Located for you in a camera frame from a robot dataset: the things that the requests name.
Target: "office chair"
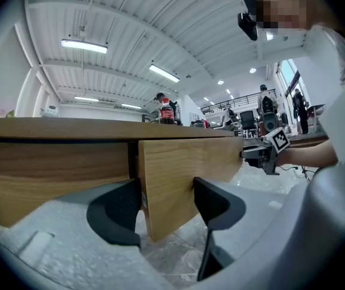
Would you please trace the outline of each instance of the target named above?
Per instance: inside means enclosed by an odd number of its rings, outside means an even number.
[[[254,119],[253,111],[246,111],[239,114],[240,122],[242,123],[242,130],[247,132],[247,138],[249,132],[253,135],[257,134],[256,120]]]

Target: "white ceiling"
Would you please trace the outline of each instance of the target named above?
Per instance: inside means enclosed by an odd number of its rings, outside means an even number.
[[[237,24],[245,10],[242,0],[26,0],[34,46],[61,101],[86,95],[148,111],[159,91],[176,98],[301,55],[304,33],[252,42]],[[80,26],[85,41],[108,52],[62,48],[61,39],[82,37]],[[181,81],[148,70],[151,63]]]

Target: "camera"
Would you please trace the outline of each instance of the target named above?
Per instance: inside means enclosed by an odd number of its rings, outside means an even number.
[[[258,40],[256,22],[250,18],[249,13],[238,14],[238,26],[248,35],[251,40]]]

